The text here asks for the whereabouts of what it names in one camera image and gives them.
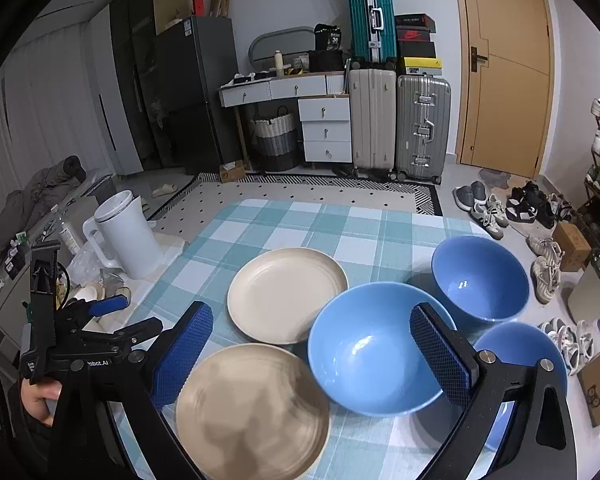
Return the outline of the person's left hand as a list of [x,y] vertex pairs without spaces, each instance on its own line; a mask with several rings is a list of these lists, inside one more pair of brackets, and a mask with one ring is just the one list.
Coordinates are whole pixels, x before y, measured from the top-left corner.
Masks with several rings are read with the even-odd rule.
[[53,426],[54,415],[47,406],[47,401],[57,402],[61,394],[62,385],[55,379],[43,379],[36,384],[23,378],[20,384],[20,399],[27,413],[42,422],[47,427]]

